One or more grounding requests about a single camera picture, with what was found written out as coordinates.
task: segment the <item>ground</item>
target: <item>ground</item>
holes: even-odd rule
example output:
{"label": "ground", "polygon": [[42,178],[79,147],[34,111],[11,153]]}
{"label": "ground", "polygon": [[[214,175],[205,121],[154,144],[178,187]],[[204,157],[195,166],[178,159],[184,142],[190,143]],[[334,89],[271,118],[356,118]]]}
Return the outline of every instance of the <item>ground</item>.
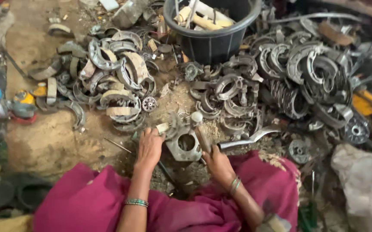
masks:
{"label": "ground", "polygon": [[[15,22],[7,32],[6,48],[20,68],[25,71],[47,66],[50,58],[56,53],[55,49],[68,40],[49,36],[46,33],[50,25],[48,18],[63,18],[64,15],[68,15],[62,24],[70,27],[75,32],[76,39],[81,41],[88,30],[97,24],[94,17],[98,16],[96,10],[88,13],[80,8],[78,0],[11,1],[10,11],[15,17]],[[103,26],[111,25],[107,15],[102,17],[97,21]],[[173,69],[175,60],[171,56],[158,64],[162,71],[155,76],[155,79],[158,90],[161,90],[164,84],[174,80],[179,73]],[[29,90],[36,85],[33,81],[24,79],[12,63],[8,62],[7,66],[6,97],[8,99],[12,98],[19,89]],[[147,118],[149,126],[168,121],[168,110],[187,113],[194,111],[195,103],[188,94],[188,85],[185,82],[175,87],[173,96],[168,94],[159,98],[158,102],[158,110],[152,112]],[[56,180],[78,162],[83,162],[98,171],[110,164],[120,175],[130,177],[136,151],[136,145],[130,139],[131,134],[116,131],[105,111],[90,111],[88,108],[85,110],[87,122],[83,133],[72,129],[75,116],[68,110],[47,115],[39,114],[38,120],[32,125],[10,122],[6,135],[10,167],[15,171],[36,172]],[[215,121],[207,121],[204,128],[214,142],[227,139]],[[104,140],[104,137],[111,138],[133,153],[116,147]],[[229,153],[244,153],[252,148],[283,153],[279,139],[271,138],[264,138],[250,147],[241,147]],[[163,150],[162,161],[187,193],[209,178],[202,164],[175,162],[167,150]],[[151,188],[167,193],[173,190],[173,186],[168,183],[159,168],[155,169]]]}

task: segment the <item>bucket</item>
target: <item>bucket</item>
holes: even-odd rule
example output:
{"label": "bucket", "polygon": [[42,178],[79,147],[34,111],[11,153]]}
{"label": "bucket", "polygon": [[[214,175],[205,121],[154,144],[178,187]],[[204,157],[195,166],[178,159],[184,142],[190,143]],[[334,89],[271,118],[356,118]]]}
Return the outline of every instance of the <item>bucket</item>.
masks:
{"label": "bucket", "polygon": [[236,21],[230,27],[215,31],[195,31],[179,26],[175,0],[166,0],[163,7],[164,21],[177,32],[184,54],[200,64],[224,63],[239,52],[246,28],[258,17],[262,0],[202,0],[212,8],[228,9],[229,17]]}

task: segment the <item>gear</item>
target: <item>gear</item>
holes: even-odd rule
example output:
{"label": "gear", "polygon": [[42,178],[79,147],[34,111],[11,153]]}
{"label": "gear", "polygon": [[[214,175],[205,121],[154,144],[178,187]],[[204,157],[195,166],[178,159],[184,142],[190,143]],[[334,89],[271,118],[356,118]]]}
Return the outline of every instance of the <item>gear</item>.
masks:
{"label": "gear", "polygon": [[146,112],[152,112],[155,110],[158,106],[158,103],[156,101],[156,98],[154,97],[146,97],[143,99],[143,102],[141,103],[141,107]]}

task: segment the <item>magenta sari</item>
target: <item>magenta sari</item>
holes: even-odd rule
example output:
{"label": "magenta sari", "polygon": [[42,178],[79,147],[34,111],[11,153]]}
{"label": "magenta sari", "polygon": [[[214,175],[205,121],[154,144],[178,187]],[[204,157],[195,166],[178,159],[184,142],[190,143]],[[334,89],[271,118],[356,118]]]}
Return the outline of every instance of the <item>magenta sari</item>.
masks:
{"label": "magenta sari", "polygon": [[[250,151],[230,157],[235,172],[265,214],[277,214],[296,231],[299,171],[276,155]],[[35,213],[35,232],[113,232],[123,209],[130,179],[111,166],[100,173],[78,164],[55,184]],[[214,183],[198,189],[190,201],[150,190],[148,232],[246,231],[244,216]]]}

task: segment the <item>hammer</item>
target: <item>hammer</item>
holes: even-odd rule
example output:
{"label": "hammer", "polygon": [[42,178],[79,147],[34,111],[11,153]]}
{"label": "hammer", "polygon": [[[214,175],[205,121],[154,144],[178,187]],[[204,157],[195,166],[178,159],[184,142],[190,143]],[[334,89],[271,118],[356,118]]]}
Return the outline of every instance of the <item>hammer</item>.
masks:
{"label": "hammer", "polygon": [[[202,151],[207,152],[208,154],[212,153],[212,147],[211,147],[211,141],[206,136],[204,129],[202,128],[202,122],[203,122],[203,115],[200,111],[193,112],[191,117],[191,128],[195,132],[196,137],[198,138],[200,147],[202,148]],[[202,163],[206,164],[206,162],[200,158],[200,161]]]}

